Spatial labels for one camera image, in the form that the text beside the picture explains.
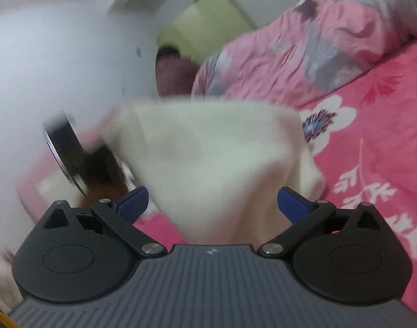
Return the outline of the cream fleece sweater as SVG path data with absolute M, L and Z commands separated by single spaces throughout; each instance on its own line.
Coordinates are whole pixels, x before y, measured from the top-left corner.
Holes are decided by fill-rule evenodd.
M 248 101 L 128 105 L 105 142 L 190 244 L 258 247 L 289 226 L 277 194 L 310 200 L 325 179 L 297 111 Z

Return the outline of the pink floral bed blanket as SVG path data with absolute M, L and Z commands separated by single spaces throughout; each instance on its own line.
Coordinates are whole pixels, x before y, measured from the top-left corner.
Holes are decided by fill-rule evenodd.
M 416 327 L 417 41 L 297 112 L 325 179 L 317 200 L 336 212 L 289 256 L 172 246 L 140 230 L 168 252 L 139 258 L 92 208 L 57 201 L 14 260 L 24 299 L 11 318 L 21 327 Z

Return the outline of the maroon pillow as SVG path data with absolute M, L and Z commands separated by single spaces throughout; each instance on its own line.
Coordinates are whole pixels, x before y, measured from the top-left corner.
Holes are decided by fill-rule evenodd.
M 160 97 L 189 96 L 199 64 L 181 56 L 172 46 L 161 47 L 157 51 L 155 76 Z

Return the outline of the yellow-green wardrobe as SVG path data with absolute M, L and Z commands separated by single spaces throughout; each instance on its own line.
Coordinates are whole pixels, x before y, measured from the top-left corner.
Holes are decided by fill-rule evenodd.
M 235 0 L 195 0 L 159 34 L 159 48 L 173 47 L 202 63 L 223 45 L 257 28 Z

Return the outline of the pink grey floral duvet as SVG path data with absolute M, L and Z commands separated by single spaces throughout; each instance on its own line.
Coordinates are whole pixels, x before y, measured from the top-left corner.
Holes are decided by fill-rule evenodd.
M 417 38 L 417 0 L 298 0 L 200 67 L 192 96 L 299 107 L 345 86 Z

